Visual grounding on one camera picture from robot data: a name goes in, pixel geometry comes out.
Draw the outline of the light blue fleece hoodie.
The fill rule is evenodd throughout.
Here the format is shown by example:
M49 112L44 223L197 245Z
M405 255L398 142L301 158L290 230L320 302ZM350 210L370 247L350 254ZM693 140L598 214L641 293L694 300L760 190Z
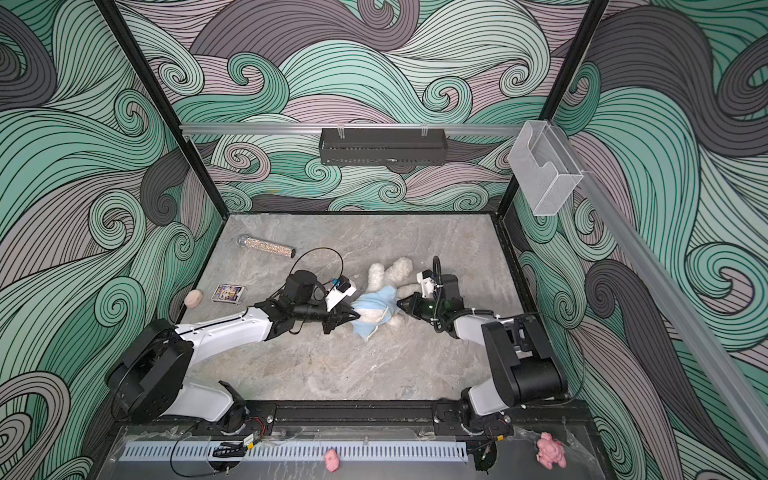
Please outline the light blue fleece hoodie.
M376 292L364 293L351 306L359 315L352 321L353 331L367 341L380 325L390 322L398 313L396 289L385 286Z

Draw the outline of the white teddy bear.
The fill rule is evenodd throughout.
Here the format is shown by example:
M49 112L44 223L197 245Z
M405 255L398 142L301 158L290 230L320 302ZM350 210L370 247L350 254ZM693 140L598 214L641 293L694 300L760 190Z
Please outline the white teddy bear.
M417 290L418 284L415 281L414 265L410 258L401 257L395 260L389 267L385 267L381 263L375 263L370 266L368 284L364 293L376 292L385 286L392 286L396 289L397 301ZM395 329L404 326L406 323L407 315L398 308L398 313L393 319L388 323L380 325L379 328L381 326L389 326Z

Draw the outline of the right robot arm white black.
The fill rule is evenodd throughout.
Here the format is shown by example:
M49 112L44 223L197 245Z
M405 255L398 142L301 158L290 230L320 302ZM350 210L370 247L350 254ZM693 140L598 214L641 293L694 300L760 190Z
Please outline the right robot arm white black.
M397 301L407 315L429 323L435 332L485 349L490 378L466 388L446 419L475 435L513 407L566 393L562 373L543 324L533 313L501 316L464 305L458 278L428 276L419 292Z

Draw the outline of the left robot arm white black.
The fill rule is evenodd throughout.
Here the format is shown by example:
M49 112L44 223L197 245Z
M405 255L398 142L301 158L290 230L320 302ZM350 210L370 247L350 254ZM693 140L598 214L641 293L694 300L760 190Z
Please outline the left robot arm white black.
M251 416L246 400L225 381L210 387L189 380L189 368L236 347L275 339L296 324L318 323L329 334L359 319L348 302L355 291L344 275L324 285L315 274L298 270L273 295L239 314L194 324L152 321L105 377L112 418L133 423L191 418L226 434L240 431Z

